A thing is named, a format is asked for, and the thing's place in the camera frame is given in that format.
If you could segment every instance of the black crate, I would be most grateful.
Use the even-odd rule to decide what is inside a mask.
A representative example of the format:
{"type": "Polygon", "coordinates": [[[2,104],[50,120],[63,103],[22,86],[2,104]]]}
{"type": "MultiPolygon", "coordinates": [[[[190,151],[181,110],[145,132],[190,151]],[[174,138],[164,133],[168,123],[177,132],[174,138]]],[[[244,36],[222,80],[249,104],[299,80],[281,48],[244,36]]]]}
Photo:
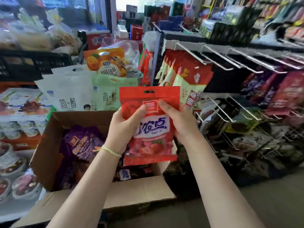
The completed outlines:
{"type": "Polygon", "coordinates": [[[65,53],[0,50],[0,81],[36,81],[52,68],[73,65],[65,53]]]}

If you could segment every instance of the bracelet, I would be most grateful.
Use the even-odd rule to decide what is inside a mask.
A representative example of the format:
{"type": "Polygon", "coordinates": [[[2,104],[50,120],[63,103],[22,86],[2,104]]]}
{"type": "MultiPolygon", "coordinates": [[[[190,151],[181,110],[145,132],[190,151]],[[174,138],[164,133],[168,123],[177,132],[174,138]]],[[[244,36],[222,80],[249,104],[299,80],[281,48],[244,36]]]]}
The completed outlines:
{"type": "Polygon", "coordinates": [[[120,154],[115,153],[114,151],[110,150],[109,148],[105,147],[105,145],[103,145],[101,148],[105,149],[106,151],[108,151],[109,153],[113,154],[116,157],[121,157],[120,154]]]}

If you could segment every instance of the forearm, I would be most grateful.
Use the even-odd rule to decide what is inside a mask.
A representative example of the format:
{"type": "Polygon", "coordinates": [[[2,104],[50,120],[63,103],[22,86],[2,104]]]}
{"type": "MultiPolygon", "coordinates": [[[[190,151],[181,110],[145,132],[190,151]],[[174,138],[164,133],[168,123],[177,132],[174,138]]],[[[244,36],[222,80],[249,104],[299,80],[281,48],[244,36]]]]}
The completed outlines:
{"type": "Polygon", "coordinates": [[[96,228],[118,160],[101,149],[48,228],[96,228]]]}
{"type": "Polygon", "coordinates": [[[212,228],[265,227],[202,135],[185,148],[212,228]]]}

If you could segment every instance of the floor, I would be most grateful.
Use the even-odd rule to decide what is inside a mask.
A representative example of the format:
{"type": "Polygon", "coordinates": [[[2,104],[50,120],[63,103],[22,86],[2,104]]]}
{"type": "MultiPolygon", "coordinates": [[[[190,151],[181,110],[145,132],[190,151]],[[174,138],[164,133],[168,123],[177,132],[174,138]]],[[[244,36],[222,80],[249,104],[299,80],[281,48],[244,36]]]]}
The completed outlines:
{"type": "MultiPolygon", "coordinates": [[[[304,169],[280,180],[243,188],[243,195],[267,228],[304,227],[304,169]]],[[[159,208],[143,216],[112,222],[108,228],[209,228],[201,199],[159,208]]]]}

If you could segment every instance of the person's left hand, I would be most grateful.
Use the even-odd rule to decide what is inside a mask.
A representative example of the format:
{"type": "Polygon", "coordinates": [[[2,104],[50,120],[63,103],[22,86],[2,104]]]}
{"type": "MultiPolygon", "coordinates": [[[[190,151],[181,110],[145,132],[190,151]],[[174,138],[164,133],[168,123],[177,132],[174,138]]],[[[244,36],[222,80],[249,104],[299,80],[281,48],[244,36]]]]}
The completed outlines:
{"type": "Polygon", "coordinates": [[[120,107],[119,110],[113,114],[108,137],[104,144],[105,147],[117,154],[123,154],[128,142],[139,127],[140,121],[146,115],[146,112],[147,105],[142,105],[129,119],[124,120],[122,117],[122,108],[120,107]]]}

